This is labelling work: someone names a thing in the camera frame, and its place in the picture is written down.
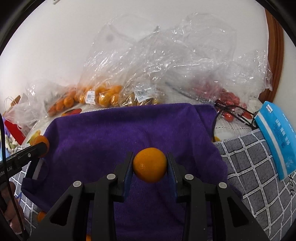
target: grid pattern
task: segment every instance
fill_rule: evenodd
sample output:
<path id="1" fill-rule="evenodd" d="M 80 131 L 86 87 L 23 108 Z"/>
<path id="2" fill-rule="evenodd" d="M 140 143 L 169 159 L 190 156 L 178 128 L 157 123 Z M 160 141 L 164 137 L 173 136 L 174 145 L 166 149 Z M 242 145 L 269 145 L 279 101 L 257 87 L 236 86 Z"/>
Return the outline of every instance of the grid pattern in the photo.
<path id="1" fill-rule="evenodd" d="M 243 194 L 243 203 L 269 239 L 280 240 L 296 218 L 296 173 L 284 181 L 260 130 L 215 143 L 228 166 L 228 182 Z"/>
<path id="2" fill-rule="evenodd" d="M 41 211 L 34 203 L 32 203 L 24 194 L 21 192 L 22 180 L 25 177 L 28 167 L 30 164 L 24 166 L 22 171 L 10 178 L 10 181 L 14 182 L 15 197 L 19 201 L 20 206 L 25 216 L 25 229 L 31 235 L 32 231 L 37 227 L 37 215 Z"/>

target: black cable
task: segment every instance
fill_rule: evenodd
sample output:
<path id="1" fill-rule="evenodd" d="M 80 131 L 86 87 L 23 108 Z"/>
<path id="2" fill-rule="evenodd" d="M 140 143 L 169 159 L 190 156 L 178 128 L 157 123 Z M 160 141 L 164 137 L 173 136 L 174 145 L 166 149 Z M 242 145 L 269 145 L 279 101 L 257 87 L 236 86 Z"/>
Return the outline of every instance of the black cable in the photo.
<path id="1" fill-rule="evenodd" d="M 1 132 L 1 144 L 0 144 L 0 147 L 2 147 L 1 151 L 2 151 L 2 162 L 3 162 L 3 166 L 4 166 L 4 175 L 5 175 L 5 178 L 6 178 L 8 192 L 9 192 L 10 198 L 12 200 L 13 207 L 14 207 L 16 213 L 17 213 L 17 218 L 18 218 L 18 221 L 20 223 L 20 228 L 22 230 L 22 240 L 26 241 L 27 238 L 26 238 L 26 234 L 25 234 L 25 229 L 24 229 L 24 226 L 22 224 L 22 219 L 20 217 L 19 210 L 18 210 L 17 205 L 15 203 L 14 195 L 13 195 L 11 187 L 10 187 L 9 177 L 8 177 L 8 173 L 7 173 L 6 153 L 5 153 L 5 135 L 4 135 L 5 130 L 4 130 L 4 123 L 3 123 L 1 113 L 0 113 L 0 119 L 1 119 L 0 120 L 0 132 Z"/>
<path id="2" fill-rule="evenodd" d="M 242 109 L 242 110 L 244 110 L 244 111 L 250 113 L 251 115 L 254 115 L 254 113 L 252 113 L 252 112 L 250 112 L 250 111 L 246 110 L 245 108 L 243 108 L 243 107 L 241 107 L 241 106 L 238 106 L 238 105 L 234 105 L 234 104 L 232 104 L 232 105 L 226 105 L 226 106 L 223 106 L 223 107 L 218 111 L 218 113 L 216 114 L 216 116 L 215 116 L 215 118 L 214 118 L 214 121 L 213 121 L 213 124 L 212 124 L 212 140 L 213 140 L 213 142 L 216 141 L 216 140 L 215 140 L 215 136 L 214 136 L 214 132 L 215 132 L 215 126 L 216 126 L 216 122 L 217 122 L 217 118 L 218 118 L 218 116 L 219 116 L 223 111 L 225 111 L 225 110 L 227 110 L 227 109 L 229 109 L 229 108 L 231 108 L 231 107 L 237 107 L 237 108 L 240 108 L 240 109 Z"/>

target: white stripe on blue package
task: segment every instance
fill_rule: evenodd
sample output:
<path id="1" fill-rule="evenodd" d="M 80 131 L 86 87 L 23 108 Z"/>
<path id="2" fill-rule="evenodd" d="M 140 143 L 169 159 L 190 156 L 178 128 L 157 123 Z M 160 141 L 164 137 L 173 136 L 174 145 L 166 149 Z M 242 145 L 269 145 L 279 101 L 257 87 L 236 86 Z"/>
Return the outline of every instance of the white stripe on blue package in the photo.
<path id="1" fill-rule="evenodd" d="M 282 110 L 265 101 L 255 116 L 277 168 L 280 180 L 296 170 L 296 133 Z"/>

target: silver screw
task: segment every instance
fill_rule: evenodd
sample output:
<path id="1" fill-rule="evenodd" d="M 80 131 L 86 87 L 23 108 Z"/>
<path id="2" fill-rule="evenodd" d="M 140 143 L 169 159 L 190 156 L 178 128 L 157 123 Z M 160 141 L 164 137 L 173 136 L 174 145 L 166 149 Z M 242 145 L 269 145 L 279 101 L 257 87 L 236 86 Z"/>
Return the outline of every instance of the silver screw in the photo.
<path id="1" fill-rule="evenodd" d="M 224 182 L 221 182 L 221 183 L 219 183 L 219 187 L 221 187 L 221 188 L 227 188 L 227 184 L 226 183 L 224 183 Z"/>
<path id="2" fill-rule="evenodd" d="M 113 180 L 115 177 L 116 176 L 113 173 L 107 175 L 107 179 L 109 179 L 109 180 Z"/>
<path id="3" fill-rule="evenodd" d="M 75 181 L 74 183 L 73 183 L 73 186 L 74 187 L 80 187 L 81 186 L 81 181 Z"/>
<path id="4" fill-rule="evenodd" d="M 192 179 L 193 179 L 193 175 L 191 175 L 191 174 L 186 174 L 186 175 L 185 175 L 185 179 L 187 179 L 187 180 L 192 180 Z"/>

